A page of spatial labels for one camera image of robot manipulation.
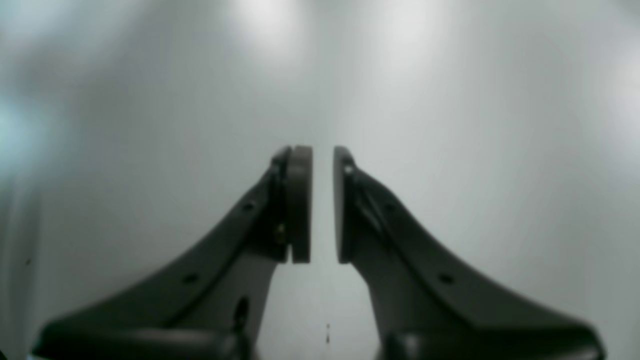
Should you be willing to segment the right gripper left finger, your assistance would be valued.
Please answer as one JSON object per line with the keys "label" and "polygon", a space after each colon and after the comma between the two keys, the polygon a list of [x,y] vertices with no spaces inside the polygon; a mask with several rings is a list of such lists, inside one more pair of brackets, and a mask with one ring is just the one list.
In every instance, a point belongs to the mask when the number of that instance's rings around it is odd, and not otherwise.
{"label": "right gripper left finger", "polygon": [[48,323],[45,360],[249,360],[279,264],[311,261],[313,149],[285,146],[198,243],[158,272]]}

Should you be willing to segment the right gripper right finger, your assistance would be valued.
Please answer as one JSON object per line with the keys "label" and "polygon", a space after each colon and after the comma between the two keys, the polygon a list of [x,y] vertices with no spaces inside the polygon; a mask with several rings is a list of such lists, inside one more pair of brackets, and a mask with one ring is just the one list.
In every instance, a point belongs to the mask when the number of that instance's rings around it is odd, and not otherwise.
{"label": "right gripper right finger", "polygon": [[345,146],[333,150],[337,259],[365,281],[384,360],[603,360],[590,324],[498,284],[432,236]]}

